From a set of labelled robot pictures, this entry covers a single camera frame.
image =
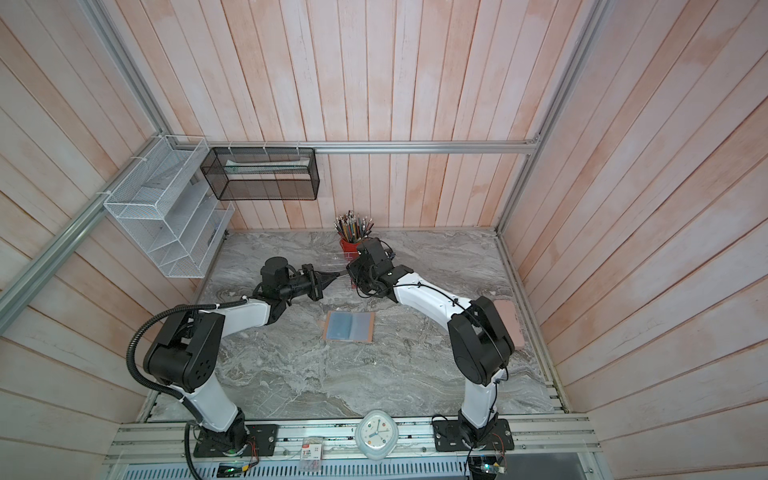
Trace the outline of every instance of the marble tabletop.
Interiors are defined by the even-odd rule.
[[[382,231],[396,252],[394,264],[459,296],[512,300],[495,244],[487,230]],[[341,270],[339,237],[331,232],[235,233],[223,244],[202,302],[250,293],[269,257],[286,257],[300,268]],[[306,297],[273,325],[244,330],[222,340],[216,374],[248,419],[360,417],[372,409],[393,416],[455,415],[464,377],[453,362],[448,333],[414,309],[387,299],[360,298],[341,277],[313,302]],[[373,311],[373,343],[325,341],[330,310]],[[553,407],[538,361],[526,346],[512,354],[510,379],[498,387],[501,413],[548,413]],[[150,421],[189,419],[170,396],[160,395]]]

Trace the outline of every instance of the white wire mesh shelf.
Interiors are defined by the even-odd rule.
[[[104,202],[165,276],[205,276],[234,212],[231,202],[217,208],[206,181],[193,183],[207,152],[205,140],[174,150],[163,137]]]

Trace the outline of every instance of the clock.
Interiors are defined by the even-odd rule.
[[[397,424],[381,410],[372,410],[355,429],[360,451],[371,460],[381,460],[395,448]]]

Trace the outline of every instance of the bunch of pencils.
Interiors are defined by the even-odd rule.
[[[336,217],[336,231],[349,243],[358,243],[366,238],[373,228],[373,219],[358,217],[353,211],[348,211]]]

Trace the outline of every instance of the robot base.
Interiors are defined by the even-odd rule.
[[[246,425],[246,429],[248,429],[248,440],[256,441],[256,449],[259,457],[271,457],[274,455],[277,425]],[[214,444],[212,439],[209,439],[201,433],[194,448],[194,456],[197,458],[221,457],[222,452],[217,448],[217,444]],[[246,444],[245,449],[236,456],[250,457],[250,447],[248,444]]]
[[[461,452],[468,449],[459,420],[435,420],[432,422],[435,432],[435,450],[438,452]],[[477,442],[476,450],[514,450],[512,433],[509,430],[509,422],[497,419],[493,428],[487,431],[485,436]]]

